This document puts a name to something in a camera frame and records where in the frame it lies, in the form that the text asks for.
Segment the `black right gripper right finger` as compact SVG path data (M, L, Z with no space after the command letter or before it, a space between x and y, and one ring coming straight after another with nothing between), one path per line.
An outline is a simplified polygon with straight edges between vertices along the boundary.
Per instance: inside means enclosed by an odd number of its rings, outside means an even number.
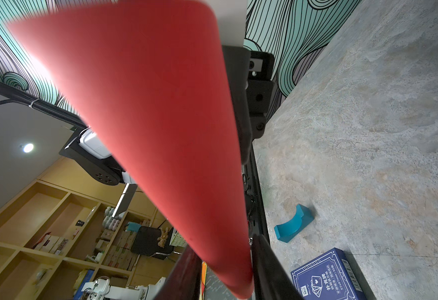
M252 238L251 258L256 300L303 299L261 234Z

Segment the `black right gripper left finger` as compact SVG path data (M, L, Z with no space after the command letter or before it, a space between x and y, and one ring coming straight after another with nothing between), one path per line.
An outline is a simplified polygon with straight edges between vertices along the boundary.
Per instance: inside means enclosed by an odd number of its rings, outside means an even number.
M187 246L154 300L198 300L202 260Z

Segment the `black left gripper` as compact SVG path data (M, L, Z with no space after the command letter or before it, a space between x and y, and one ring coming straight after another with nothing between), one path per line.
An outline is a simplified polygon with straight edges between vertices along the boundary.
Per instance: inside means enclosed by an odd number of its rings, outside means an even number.
M223 46L226 73L235 113L241 163L249 161L252 142L265 133L274 82L272 54L245 47Z

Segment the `red square paper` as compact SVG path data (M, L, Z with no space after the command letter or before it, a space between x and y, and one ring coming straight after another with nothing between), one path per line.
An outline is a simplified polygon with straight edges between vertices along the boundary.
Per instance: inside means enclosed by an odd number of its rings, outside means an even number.
M120 1L8 30L196 254L249 298L240 146L211 7Z

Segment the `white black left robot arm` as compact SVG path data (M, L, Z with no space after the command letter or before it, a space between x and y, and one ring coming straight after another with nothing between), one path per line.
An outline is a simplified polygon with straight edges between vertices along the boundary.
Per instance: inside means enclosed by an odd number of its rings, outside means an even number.
M275 57L271 53L245 47L223 46L222 50L235 113L241 163L245 165L249 160L252 141L264 135L266 113L274 86L272 72ZM90 128L75 132L60 154L76 161L93 179L105 185L135 183Z

